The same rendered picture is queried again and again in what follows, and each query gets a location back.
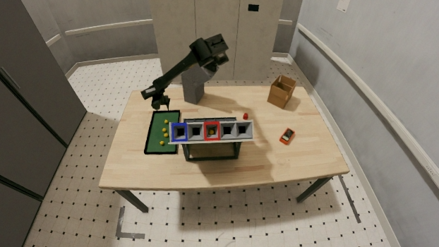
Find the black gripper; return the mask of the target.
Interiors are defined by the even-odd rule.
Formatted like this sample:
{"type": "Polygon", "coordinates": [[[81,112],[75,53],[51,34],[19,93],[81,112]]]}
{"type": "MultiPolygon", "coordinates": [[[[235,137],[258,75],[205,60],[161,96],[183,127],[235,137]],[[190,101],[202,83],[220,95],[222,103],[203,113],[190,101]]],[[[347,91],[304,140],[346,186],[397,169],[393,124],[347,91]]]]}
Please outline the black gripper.
{"type": "Polygon", "coordinates": [[[170,103],[170,98],[168,95],[164,95],[164,102],[161,102],[160,105],[166,105],[167,109],[169,110],[169,103],[170,103]]]}

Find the green tray with black rim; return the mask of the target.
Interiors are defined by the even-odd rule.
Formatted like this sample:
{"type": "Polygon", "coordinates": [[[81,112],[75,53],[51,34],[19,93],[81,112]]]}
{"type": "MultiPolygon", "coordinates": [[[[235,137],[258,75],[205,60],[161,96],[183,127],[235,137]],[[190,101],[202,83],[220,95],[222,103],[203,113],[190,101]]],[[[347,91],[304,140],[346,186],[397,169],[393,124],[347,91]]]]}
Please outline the green tray with black rim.
{"type": "Polygon", "coordinates": [[[169,122],[179,123],[180,109],[179,110],[162,110],[153,111],[152,118],[150,121],[150,126],[148,130],[147,139],[145,142],[145,155],[167,155],[176,154],[177,144],[170,143],[169,138],[169,122]],[[164,121],[167,120],[168,123],[164,121]],[[165,128],[164,132],[162,129],[165,128]],[[168,136],[165,137],[164,134],[167,133],[168,136]],[[164,141],[163,145],[160,142],[164,141]]]}

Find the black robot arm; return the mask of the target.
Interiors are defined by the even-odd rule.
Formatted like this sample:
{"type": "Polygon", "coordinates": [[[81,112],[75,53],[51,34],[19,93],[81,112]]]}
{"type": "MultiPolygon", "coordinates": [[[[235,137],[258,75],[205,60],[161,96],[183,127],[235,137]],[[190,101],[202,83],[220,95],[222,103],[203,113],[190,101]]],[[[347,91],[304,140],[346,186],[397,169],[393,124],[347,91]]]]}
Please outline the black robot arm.
{"type": "Polygon", "coordinates": [[[173,80],[178,78],[192,66],[198,64],[199,67],[204,67],[210,71],[216,72],[216,66],[221,66],[229,61],[226,55],[222,55],[225,54],[225,50],[228,50],[229,48],[221,34],[207,38],[206,40],[199,38],[189,45],[189,47],[191,51],[183,60],[163,76],[153,80],[152,85],[149,88],[140,92],[144,100],[152,97],[151,105],[153,109],[160,109],[160,103],[164,102],[165,89],[168,88],[173,80]]]}

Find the white curved cover panel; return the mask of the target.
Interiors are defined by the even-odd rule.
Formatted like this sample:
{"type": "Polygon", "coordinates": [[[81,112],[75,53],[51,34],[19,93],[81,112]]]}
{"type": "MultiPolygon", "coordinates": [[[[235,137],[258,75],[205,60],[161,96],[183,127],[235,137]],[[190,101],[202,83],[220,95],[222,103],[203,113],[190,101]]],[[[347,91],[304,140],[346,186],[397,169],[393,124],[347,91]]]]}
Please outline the white curved cover panel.
{"type": "MultiPolygon", "coordinates": [[[[190,141],[180,142],[180,143],[168,143],[168,144],[225,143],[225,142],[241,142],[241,141],[256,140],[254,139],[254,134],[253,134],[253,119],[247,121],[237,121],[236,117],[197,118],[197,119],[194,118],[194,119],[184,119],[184,123],[187,123],[187,140],[190,141]],[[213,122],[213,121],[219,121],[220,140],[205,141],[204,122],[213,122]],[[230,127],[231,127],[231,134],[230,134],[230,127]],[[245,133],[245,127],[246,127],[246,133],[245,133]]],[[[217,124],[207,124],[205,125],[205,128],[206,128],[206,138],[218,138],[217,124]],[[210,130],[214,131],[213,135],[209,134],[210,130]]],[[[174,126],[174,139],[186,139],[185,126],[174,126]],[[177,129],[178,129],[178,135],[177,135],[177,129]]]]}

